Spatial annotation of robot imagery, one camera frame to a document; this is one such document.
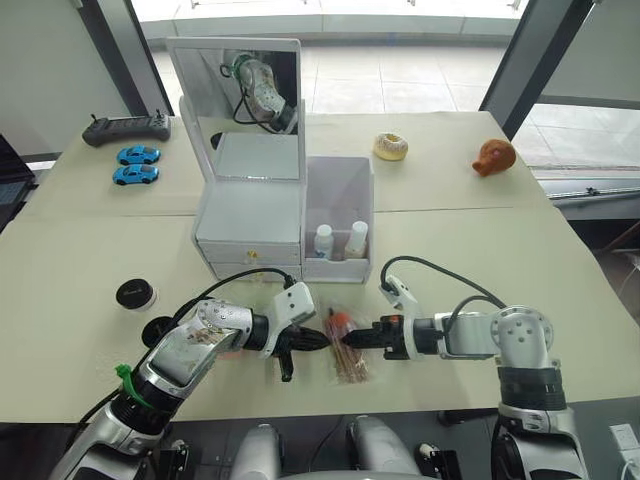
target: green cable tie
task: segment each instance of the green cable tie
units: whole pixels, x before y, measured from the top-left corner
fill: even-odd
[[[122,379],[122,386],[124,391],[127,392],[131,398],[133,398],[140,405],[144,405],[147,408],[154,408],[149,402],[138,395],[136,389],[133,387],[133,381],[131,380],[131,367],[127,364],[120,364],[116,367],[116,373]]]

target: bundle of sticks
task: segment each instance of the bundle of sticks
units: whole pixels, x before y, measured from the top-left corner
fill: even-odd
[[[331,350],[336,361],[336,373],[340,383],[362,383],[368,378],[367,364],[363,352],[342,343],[344,337],[356,324],[346,312],[335,312],[329,309],[329,316],[325,319],[325,332],[331,341]]]

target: bottle cap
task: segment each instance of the bottle cap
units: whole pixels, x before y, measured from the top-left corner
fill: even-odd
[[[141,278],[124,282],[116,292],[116,301],[127,310],[146,310],[155,300],[155,290]]]
[[[331,229],[331,226],[327,224],[320,225],[316,230],[316,235],[319,237],[330,237],[332,233],[333,230]]]
[[[351,235],[349,236],[346,248],[349,250],[361,250],[364,247],[368,231],[369,225],[367,225],[366,222],[354,222],[351,226]]]

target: brown pastry toy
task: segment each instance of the brown pastry toy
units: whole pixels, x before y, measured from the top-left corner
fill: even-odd
[[[478,159],[471,164],[482,177],[498,173],[511,167],[516,161],[516,151],[509,142],[491,139],[484,142]]]

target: power outlet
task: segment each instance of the power outlet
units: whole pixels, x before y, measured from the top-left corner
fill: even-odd
[[[633,432],[633,428],[628,423],[622,425],[611,425],[609,427],[613,437],[618,443],[619,450],[637,450],[640,449],[636,434]]]
[[[634,478],[634,480],[640,480],[640,448],[623,450],[620,453],[622,453],[622,458],[624,458],[625,462],[633,462],[627,469],[631,477]]]

